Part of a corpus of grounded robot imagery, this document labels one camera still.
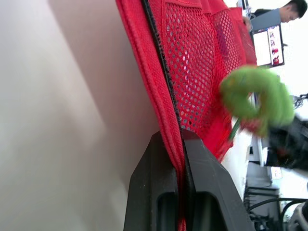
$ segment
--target computer monitor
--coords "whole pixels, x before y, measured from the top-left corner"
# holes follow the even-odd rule
[[[257,66],[276,67],[284,65],[281,26],[271,26],[252,32]]]

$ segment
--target red mesh fabric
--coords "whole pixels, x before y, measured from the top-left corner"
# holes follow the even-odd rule
[[[219,97],[227,74],[256,64],[252,41],[241,9],[228,9],[222,0],[148,0],[165,55],[182,128],[196,132],[221,160],[231,147],[227,138],[231,116]],[[125,29],[154,106],[166,149],[178,175],[179,192],[184,154],[173,99],[161,66],[141,0],[117,0]],[[179,230],[185,230],[180,219]]]

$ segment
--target black hair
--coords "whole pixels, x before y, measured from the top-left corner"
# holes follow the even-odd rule
[[[291,5],[292,10],[298,13],[299,18],[303,17],[307,11],[307,2],[305,0],[291,0],[286,6]]]

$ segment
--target green plush toy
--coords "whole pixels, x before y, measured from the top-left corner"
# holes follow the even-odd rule
[[[223,102],[230,113],[240,121],[260,121],[256,135],[265,137],[269,126],[285,126],[295,116],[293,101],[278,76],[267,69],[244,66],[233,71],[220,85]],[[260,106],[255,108],[248,100],[257,93]]]

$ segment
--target white wall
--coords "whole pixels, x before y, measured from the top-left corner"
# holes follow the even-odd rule
[[[115,1],[0,1],[0,29],[0,230],[123,230],[158,127]]]

